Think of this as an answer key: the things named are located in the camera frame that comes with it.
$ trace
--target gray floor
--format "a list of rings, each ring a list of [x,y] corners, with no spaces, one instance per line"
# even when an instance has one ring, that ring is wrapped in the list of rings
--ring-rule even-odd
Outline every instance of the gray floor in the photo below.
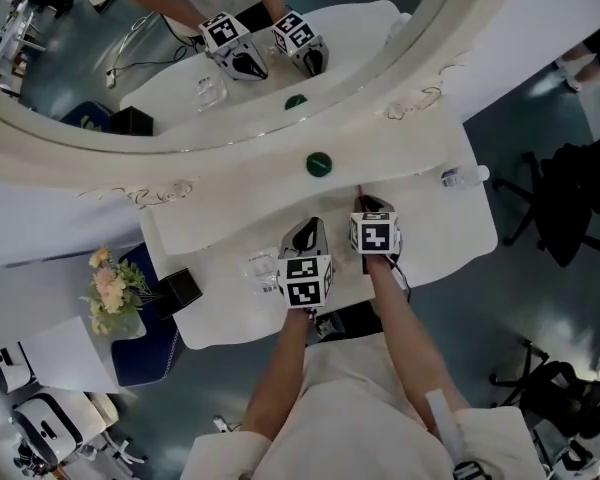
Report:
[[[328,5],[375,0],[287,0],[301,12]],[[391,0],[401,11],[413,13],[420,0]],[[30,65],[22,87],[21,103],[38,113],[61,119],[83,101],[97,101],[119,110],[123,96],[132,92],[166,66],[142,66],[120,74],[117,86],[106,87],[122,38],[131,25],[148,12],[132,0],[113,0],[98,14],[87,0],[75,0],[69,13],[58,20],[45,11],[36,24],[43,32],[39,42],[48,51]],[[132,62],[169,61],[181,46],[159,16],[153,18],[129,42],[118,67]],[[193,55],[189,48],[187,55]]]
[[[531,150],[548,157],[565,142],[586,144],[591,136],[577,97],[562,86],[540,96],[551,83],[545,70],[466,123],[481,163],[493,173],[530,188],[520,161]],[[518,224],[524,204],[487,187],[498,234]],[[600,216],[590,234],[600,238]],[[494,369],[513,372],[521,364],[517,344],[526,336],[554,358],[586,373],[600,346],[600,254],[583,248],[573,263],[558,267],[536,248],[533,226],[514,247],[499,246],[457,273],[414,290],[412,304],[474,406],[485,407],[505,393],[487,377]],[[178,478],[193,439],[215,432],[212,418],[239,421],[275,337],[240,346],[187,350],[163,382],[132,389],[120,400],[117,430],[151,457],[153,478]]]

